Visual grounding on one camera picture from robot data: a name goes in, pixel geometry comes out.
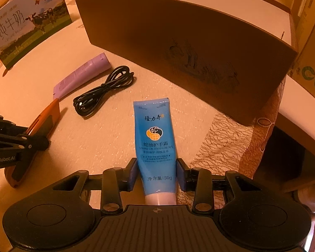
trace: brown cardboard box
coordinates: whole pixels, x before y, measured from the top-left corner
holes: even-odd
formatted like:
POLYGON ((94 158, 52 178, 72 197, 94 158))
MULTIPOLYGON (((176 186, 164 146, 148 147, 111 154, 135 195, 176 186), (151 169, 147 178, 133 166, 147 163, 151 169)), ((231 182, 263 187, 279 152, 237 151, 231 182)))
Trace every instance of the brown cardboard box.
POLYGON ((315 97, 315 0, 307 0, 298 23, 299 56, 290 76, 315 97))
MULTIPOLYGON (((212 1, 76 0, 76 3, 92 44, 158 73, 248 125, 296 57, 291 16, 282 10, 285 6, 279 9, 268 4, 271 0, 249 2, 251 13, 253 7, 261 5, 257 12, 263 14, 263 9, 271 6, 270 11, 276 15, 266 12, 266 18, 280 15, 288 20, 288 25, 277 26, 274 36, 263 30, 273 20, 268 19, 261 29, 213 9, 212 1)), ((258 14, 247 18, 261 19, 258 14)))

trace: blue hand cream tube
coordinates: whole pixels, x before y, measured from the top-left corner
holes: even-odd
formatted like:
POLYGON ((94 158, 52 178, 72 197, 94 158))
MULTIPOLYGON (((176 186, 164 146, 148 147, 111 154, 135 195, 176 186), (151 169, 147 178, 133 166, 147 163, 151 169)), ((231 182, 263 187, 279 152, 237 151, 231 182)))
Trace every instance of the blue hand cream tube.
POLYGON ((176 205, 176 149, 169 99, 135 101, 135 152, 147 205, 176 205))

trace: green grass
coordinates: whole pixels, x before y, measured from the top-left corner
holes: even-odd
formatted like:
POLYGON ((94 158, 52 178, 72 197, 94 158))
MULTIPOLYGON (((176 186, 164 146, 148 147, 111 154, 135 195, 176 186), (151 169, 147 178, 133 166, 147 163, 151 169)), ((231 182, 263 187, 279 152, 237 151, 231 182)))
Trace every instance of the green grass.
POLYGON ((21 58, 23 58, 30 50, 35 46, 39 45, 45 39, 49 38, 51 35, 55 34, 57 31, 71 24, 70 16, 64 16, 56 20, 54 23, 54 28, 52 24, 48 24, 44 27, 45 33, 43 34, 41 30, 38 30, 32 36, 30 36, 26 41, 24 41, 21 46, 26 45, 26 47, 19 51, 18 54, 14 54, 15 50, 10 53, 5 59, 2 60, 3 64, 7 69, 10 69, 14 64, 16 64, 21 58))

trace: cardboard box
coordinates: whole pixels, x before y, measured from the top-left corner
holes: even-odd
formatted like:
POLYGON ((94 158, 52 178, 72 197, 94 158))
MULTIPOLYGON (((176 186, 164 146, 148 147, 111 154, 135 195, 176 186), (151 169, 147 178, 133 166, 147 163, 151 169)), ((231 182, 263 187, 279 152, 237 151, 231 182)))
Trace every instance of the cardboard box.
POLYGON ((0 59, 7 69, 72 23, 65 0, 11 0, 0 8, 0 59))
POLYGON ((92 44, 156 72, 249 125, 297 54, 291 16, 284 6, 266 1, 76 3, 92 44))
POLYGON ((289 75, 315 97, 315 0, 307 0, 298 23, 299 55, 289 75))

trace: black cable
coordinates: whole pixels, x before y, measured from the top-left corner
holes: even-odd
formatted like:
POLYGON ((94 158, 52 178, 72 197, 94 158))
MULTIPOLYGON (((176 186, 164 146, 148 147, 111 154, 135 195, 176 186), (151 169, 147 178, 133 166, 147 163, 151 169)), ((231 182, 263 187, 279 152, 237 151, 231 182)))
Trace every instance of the black cable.
POLYGON ((74 107, 80 116, 90 115, 97 107, 103 96, 114 89, 126 88, 134 82, 134 72, 128 66, 122 65, 112 71, 105 83, 74 98, 74 107))

